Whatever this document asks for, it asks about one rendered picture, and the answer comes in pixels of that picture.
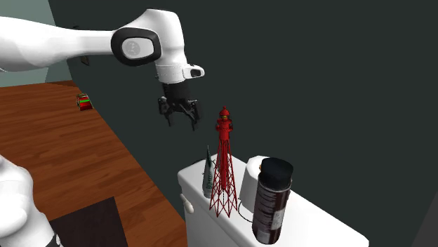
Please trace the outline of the dark robot stand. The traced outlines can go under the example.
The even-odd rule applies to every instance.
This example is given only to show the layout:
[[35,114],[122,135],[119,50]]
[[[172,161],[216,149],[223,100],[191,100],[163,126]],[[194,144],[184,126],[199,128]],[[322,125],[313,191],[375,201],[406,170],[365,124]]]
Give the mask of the dark robot stand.
[[114,197],[50,221],[64,247],[128,247]]

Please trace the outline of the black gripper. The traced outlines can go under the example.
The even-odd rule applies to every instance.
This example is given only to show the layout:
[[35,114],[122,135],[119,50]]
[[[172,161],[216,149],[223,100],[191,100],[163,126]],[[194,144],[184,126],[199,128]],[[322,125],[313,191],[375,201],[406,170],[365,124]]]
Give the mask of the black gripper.
[[162,84],[164,96],[158,98],[159,113],[165,117],[169,126],[173,125],[173,113],[176,112],[176,105],[191,121],[192,130],[197,129],[200,115],[197,107],[198,100],[190,98],[190,89],[187,81],[176,84]]

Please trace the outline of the grey-green pointed tube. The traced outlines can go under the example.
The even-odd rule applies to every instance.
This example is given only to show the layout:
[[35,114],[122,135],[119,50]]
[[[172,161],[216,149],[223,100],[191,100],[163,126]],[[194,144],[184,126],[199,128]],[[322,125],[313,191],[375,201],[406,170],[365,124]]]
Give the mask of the grey-green pointed tube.
[[204,165],[202,191],[207,199],[211,198],[215,175],[215,162],[211,158],[209,147],[206,148],[206,160]]

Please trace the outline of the red and green box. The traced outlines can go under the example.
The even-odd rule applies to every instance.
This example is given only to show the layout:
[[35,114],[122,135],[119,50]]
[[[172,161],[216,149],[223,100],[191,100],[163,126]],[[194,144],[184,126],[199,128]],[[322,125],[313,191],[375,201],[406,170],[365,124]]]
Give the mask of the red and green box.
[[77,95],[77,107],[80,111],[93,109],[93,105],[87,94],[80,93]]

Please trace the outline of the red lattice tower figure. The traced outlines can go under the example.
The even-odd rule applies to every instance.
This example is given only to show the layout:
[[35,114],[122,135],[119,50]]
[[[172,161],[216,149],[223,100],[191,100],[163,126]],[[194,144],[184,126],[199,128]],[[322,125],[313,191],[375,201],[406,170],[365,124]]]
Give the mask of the red lattice tower figure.
[[209,208],[214,209],[217,217],[221,213],[230,217],[232,211],[237,210],[237,190],[230,148],[230,132],[233,130],[233,123],[226,106],[219,113],[215,129],[218,132],[219,143]]

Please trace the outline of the white cylinder roll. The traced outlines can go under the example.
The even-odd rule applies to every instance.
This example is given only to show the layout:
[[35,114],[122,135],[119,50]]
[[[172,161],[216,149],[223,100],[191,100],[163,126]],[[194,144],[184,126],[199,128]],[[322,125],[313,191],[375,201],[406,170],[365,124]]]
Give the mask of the white cylinder roll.
[[251,213],[254,211],[261,164],[263,159],[266,158],[266,156],[254,156],[246,163],[239,197],[241,204]]

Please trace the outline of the dark spray can black cap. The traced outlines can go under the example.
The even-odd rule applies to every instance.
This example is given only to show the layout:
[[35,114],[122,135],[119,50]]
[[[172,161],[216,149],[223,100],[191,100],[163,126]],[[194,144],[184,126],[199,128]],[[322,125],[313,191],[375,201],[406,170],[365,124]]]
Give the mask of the dark spray can black cap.
[[274,157],[262,160],[252,220],[253,234],[260,243],[270,245],[279,240],[292,175],[289,162]]

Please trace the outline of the white toilet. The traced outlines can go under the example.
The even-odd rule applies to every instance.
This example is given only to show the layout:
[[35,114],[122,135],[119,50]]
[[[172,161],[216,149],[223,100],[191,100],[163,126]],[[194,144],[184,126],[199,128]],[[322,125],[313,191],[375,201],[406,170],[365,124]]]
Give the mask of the white toilet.
[[[237,194],[247,162],[233,158]],[[238,201],[230,217],[216,216],[202,191],[205,160],[178,172],[185,207],[188,247],[369,247],[369,240],[299,194],[291,192],[279,240],[264,245],[252,232],[253,214]]]

